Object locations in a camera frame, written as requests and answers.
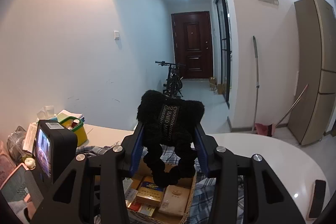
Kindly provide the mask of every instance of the mop handle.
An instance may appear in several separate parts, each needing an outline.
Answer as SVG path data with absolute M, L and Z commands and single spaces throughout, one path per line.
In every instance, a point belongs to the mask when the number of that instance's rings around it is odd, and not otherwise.
M 294 102 L 294 104 L 292 105 L 292 107 L 286 112 L 285 115 L 283 115 L 283 117 L 279 120 L 279 122 L 276 123 L 275 127 L 277 127 L 288 116 L 288 114 L 292 112 L 293 108 L 300 101 L 303 93 L 306 91 L 307 88 L 308 88 L 308 84 L 304 87 L 303 91 L 301 92 L 300 96 L 296 99 L 296 101 Z
M 254 47 L 254 56 L 255 56 L 255 67 L 257 73 L 257 83 L 256 83 L 256 98 L 255 98 L 255 108 L 254 108 L 254 119 L 252 126 L 252 133 L 254 132 L 255 118 L 257 116 L 257 106 L 258 106 L 258 90 L 259 90 L 259 68 L 258 68 L 258 51 L 257 51 L 257 41 L 255 36 L 253 36 L 253 47 Z

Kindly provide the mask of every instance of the plastic bag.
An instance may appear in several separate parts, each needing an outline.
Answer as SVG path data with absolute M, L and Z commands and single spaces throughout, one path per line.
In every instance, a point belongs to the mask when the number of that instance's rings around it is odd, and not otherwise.
M 8 136 L 7 150 L 16 164 L 20 163 L 21 158 L 26 156 L 26 153 L 22 150 L 26 133 L 23 127 L 18 126 L 17 129 Z

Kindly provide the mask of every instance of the bicycle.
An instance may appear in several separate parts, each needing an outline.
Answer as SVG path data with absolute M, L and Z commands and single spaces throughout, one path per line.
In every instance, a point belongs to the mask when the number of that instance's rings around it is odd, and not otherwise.
M 166 63 L 165 61 L 155 61 L 155 63 L 159 64 L 159 66 L 169 66 L 168 70 L 168 77 L 167 77 L 167 83 L 163 84 L 163 86 L 166 88 L 162 91 L 163 94 L 169 96 L 170 98 L 178 98 L 180 99 L 183 97 L 181 93 L 181 89 L 183 87 L 182 84 L 182 78 L 180 77 L 180 66 L 185 66 L 183 64 L 177 63 Z

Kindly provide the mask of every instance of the black plush fabric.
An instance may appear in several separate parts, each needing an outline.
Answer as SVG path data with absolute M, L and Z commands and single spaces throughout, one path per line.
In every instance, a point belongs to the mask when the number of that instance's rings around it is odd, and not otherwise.
M 163 105 L 179 107 L 171 140 L 163 137 L 159 124 Z M 137 119 L 145 124 L 143 146 L 147 147 L 148 153 L 143 161 L 152 170 L 153 180 L 158 186 L 175 185 L 180 178 L 192 178 L 195 175 L 194 162 L 197 155 L 190 144 L 194 139 L 195 125 L 201 121 L 203 114 L 204 105 L 199 101 L 172 99 L 155 90 L 148 90 L 142 96 Z M 165 164 L 160 159 L 162 155 L 160 144 L 174 146 L 176 155 L 181 158 L 178 165 L 169 173 L 164 172 Z

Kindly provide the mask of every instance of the door frame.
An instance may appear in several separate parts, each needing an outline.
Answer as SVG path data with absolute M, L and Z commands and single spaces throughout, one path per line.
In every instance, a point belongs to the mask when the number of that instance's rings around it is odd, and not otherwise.
M 231 46 L 230 46 L 230 29 L 229 29 L 229 21 L 227 17 L 227 8 L 226 8 L 226 0 L 222 0 L 222 6 L 224 11 L 224 24 L 225 24 L 225 33 L 226 38 L 222 39 L 222 32 L 221 32 L 221 19 L 219 16 L 219 9 L 218 9 L 218 2 L 219 0 L 215 1 L 216 8 L 217 8 L 217 16 L 218 16 L 218 26 L 219 26 L 219 42 L 220 42 L 220 83 L 223 84 L 223 52 L 226 52 L 226 92 L 223 93 L 227 106 L 230 108 L 229 97 L 230 97 L 230 85 L 231 85 Z M 226 49 L 223 49 L 222 40 L 225 40 Z
M 176 31 L 175 31 L 175 20 L 174 16 L 175 15 L 187 15 L 187 14 L 204 14 L 206 13 L 207 18 L 208 18 L 208 26 L 209 26 L 209 34 L 210 34 L 210 41 L 209 41 L 209 48 L 211 50 L 211 72 L 213 76 L 213 50 L 212 50 L 212 33 L 211 33 L 211 20 L 210 20 L 210 12 L 209 11 L 197 11 L 197 12 L 185 12 L 185 13 L 174 13 L 171 14 L 171 25 L 172 25 L 172 30 L 173 30 L 173 43 L 174 43 L 174 58 L 175 58 L 175 63 L 178 63 L 178 58 L 177 58 L 177 41 L 176 41 Z

